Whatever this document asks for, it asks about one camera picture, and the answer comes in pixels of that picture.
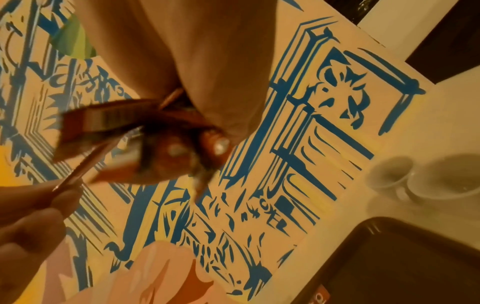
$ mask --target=tray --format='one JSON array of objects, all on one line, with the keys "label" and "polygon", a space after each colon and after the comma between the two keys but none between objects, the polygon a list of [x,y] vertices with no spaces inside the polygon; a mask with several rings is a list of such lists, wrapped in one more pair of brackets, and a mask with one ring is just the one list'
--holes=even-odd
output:
[{"label": "tray", "polygon": [[292,304],[317,304],[310,300],[320,285],[329,294],[326,304],[479,304],[480,251],[372,218],[348,235]]}]

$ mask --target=hand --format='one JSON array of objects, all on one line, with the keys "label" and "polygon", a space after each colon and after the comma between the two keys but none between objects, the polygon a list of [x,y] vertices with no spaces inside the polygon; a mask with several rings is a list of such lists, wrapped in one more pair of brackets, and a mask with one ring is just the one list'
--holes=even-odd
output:
[{"label": "hand", "polygon": [[79,205],[81,182],[57,197],[58,182],[0,187],[0,304],[13,303],[65,237],[64,219]]},{"label": "hand", "polygon": [[112,71],[143,98],[183,86],[234,145],[260,124],[277,0],[82,0],[76,14]]}]

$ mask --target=mural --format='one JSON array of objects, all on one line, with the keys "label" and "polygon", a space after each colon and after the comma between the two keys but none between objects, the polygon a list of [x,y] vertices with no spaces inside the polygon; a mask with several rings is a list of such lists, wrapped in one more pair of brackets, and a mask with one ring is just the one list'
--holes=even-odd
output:
[{"label": "mural", "polygon": [[[0,10],[0,181],[65,177],[81,159],[49,162],[59,113],[135,97],[100,57],[74,59],[52,47],[74,11],[68,0],[9,0]],[[245,302],[334,212],[432,84],[322,1],[280,1],[277,22],[263,121],[201,204],[188,204],[187,176],[152,186],[85,186],[81,207],[66,222],[65,242],[42,266],[25,302],[73,299],[110,273],[135,267],[140,251],[155,241],[187,248],[215,286]]]}]

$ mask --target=cup handle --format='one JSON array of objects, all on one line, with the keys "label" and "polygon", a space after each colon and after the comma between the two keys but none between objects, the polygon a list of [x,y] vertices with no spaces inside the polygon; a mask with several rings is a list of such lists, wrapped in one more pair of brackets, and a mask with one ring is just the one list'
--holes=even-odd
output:
[{"label": "cup handle", "polygon": [[398,197],[398,199],[402,202],[406,202],[406,203],[412,203],[412,199],[410,198],[410,196],[408,195],[407,193],[407,189],[405,187],[399,187],[397,189],[395,189],[395,192],[396,192],[396,196]]}]

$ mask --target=white cup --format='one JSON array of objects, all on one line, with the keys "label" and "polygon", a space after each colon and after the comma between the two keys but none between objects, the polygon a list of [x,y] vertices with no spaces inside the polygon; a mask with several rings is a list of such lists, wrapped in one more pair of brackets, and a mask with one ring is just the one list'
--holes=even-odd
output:
[{"label": "white cup", "polygon": [[406,156],[398,156],[381,162],[366,176],[368,187],[395,201],[415,205],[418,198],[407,187],[407,180],[414,172],[414,161]]},{"label": "white cup", "polygon": [[418,167],[407,188],[435,209],[480,218],[480,154],[458,154]]}]

